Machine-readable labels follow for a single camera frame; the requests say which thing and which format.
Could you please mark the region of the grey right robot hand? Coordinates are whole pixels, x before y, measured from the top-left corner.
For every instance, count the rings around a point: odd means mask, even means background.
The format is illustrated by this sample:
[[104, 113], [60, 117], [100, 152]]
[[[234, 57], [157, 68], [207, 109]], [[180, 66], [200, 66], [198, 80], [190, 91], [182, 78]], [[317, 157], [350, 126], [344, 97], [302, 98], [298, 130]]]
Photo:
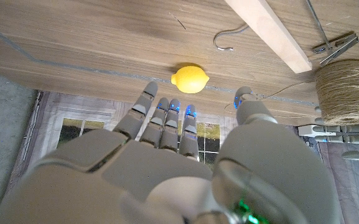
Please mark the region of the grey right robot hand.
[[0, 223], [340, 223], [322, 161], [244, 86], [237, 126], [212, 167], [198, 156], [196, 111], [150, 82], [112, 131], [97, 129], [35, 163], [0, 204]]

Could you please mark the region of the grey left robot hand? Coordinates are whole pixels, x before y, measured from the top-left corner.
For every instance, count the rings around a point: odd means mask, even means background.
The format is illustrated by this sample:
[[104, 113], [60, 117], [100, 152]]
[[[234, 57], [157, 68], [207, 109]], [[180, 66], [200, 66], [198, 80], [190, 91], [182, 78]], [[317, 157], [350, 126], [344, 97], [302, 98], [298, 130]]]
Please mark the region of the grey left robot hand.
[[[359, 124], [347, 126], [314, 126], [315, 140], [318, 142], [336, 142], [359, 144]], [[359, 161], [359, 152], [348, 151], [342, 154], [343, 159]]]

